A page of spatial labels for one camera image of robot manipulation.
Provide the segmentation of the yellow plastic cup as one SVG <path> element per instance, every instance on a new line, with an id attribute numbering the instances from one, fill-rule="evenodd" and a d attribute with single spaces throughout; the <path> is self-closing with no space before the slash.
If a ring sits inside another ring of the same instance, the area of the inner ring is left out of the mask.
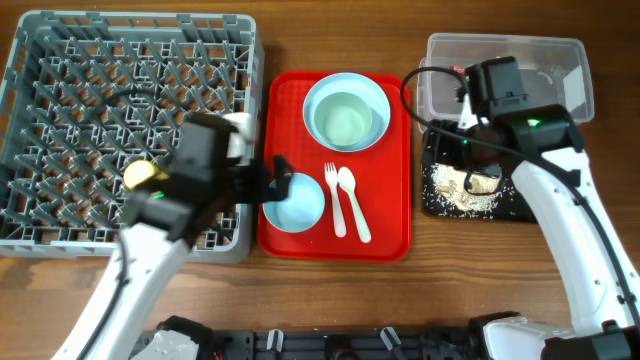
<path id="1" fill-rule="evenodd" d="M 158 191 L 168 181 L 169 175 L 147 160 L 130 163 L 123 173 L 124 186 L 128 191 Z"/>

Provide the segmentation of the rice and food scraps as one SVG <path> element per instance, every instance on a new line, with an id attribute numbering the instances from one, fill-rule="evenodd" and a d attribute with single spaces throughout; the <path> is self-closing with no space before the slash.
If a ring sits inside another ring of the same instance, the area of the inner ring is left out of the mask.
<path id="1" fill-rule="evenodd" d="M 446 210 L 487 212 L 498 205 L 506 180 L 478 173 L 455 170 L 452 166 L 435 164 L 429 167 L 427 179 L 432 181 L 436 202 Z"/>

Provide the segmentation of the green bowl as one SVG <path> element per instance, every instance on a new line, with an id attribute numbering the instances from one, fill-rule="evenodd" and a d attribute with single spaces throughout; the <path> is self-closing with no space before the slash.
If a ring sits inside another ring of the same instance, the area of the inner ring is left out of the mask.
<path id="1" fill-rule="evenodd" d="M 313 123 L 323 140 L 335 148 L 355 145 L 370 132 L 373 115 L 359 96 L 337 92 L 324 97 L 312 113 Z"/>

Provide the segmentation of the red snack wrapper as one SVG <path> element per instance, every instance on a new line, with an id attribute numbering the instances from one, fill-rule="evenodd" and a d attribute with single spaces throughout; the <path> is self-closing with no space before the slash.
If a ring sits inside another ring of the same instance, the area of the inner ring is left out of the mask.
<path id="1" fill-rule="evenodd" d="M 461 77 L 465 75 L 465 69 L 463 67 L 450 66 L 449 69 L 454 71 L 456 74 L 460 75 Z"/>

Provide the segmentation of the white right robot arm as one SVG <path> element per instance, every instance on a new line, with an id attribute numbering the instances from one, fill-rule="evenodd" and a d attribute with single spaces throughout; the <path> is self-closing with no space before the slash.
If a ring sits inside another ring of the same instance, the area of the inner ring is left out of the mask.
<path id="1" fill-rule="evenodd" d="M 593 184 L 584 140 L 560 104 L 537 106 L 514 57 L 457 73 L 457 123 L 430 123 L 432 159 L 468 174 L 490 174 L 519 192 L 538 222 L 569 303 L 569 330 L 519 315 L 479 321 L 487 359 L 636 359 L 639 274 Z"/>

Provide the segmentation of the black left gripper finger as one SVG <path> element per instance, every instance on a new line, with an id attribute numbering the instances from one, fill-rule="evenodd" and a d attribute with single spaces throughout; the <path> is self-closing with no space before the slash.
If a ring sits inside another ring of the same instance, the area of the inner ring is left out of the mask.
<path id="1" fill-rule="evenodd" d="M 294 171 L 283 155 L 272 155 L 262 161 L 261 179 L 266 183 L 284 180 Z"/>
<path id="2" fill-rule="evenodd" d="M 274 180 L 270 184 L 264 184 L 260 190 L 260 203 L 279 202 L 288 197 L 289 180 Z"/>

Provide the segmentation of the light blue bowl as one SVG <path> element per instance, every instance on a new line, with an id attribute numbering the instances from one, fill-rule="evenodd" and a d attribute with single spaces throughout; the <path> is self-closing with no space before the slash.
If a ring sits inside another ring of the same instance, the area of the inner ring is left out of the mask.
<path id="1" fill-rule="evenodd" d="M 320 185 L 310 176 L 293 173 L 288 196 L 281 201 L 262 205 L 267 221 L 285 233 L 300 233 L 312 228 L 322 217 L 325 196 Z"/>

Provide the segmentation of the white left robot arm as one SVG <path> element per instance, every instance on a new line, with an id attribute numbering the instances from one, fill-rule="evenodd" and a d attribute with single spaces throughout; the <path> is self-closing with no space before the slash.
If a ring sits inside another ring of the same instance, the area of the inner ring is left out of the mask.
<path id="1" fill-rule="evenodd" d="M 166 285 L 216 216 L 236 204 L 287 197 L 290 163 L 276 155 L 267 167 L 244 154 L 255 140 L 253 120 L 245 112 L 188 112 L 168 166 L 129 165 L 119 246 L 56 358 L 128 358 Z"/>

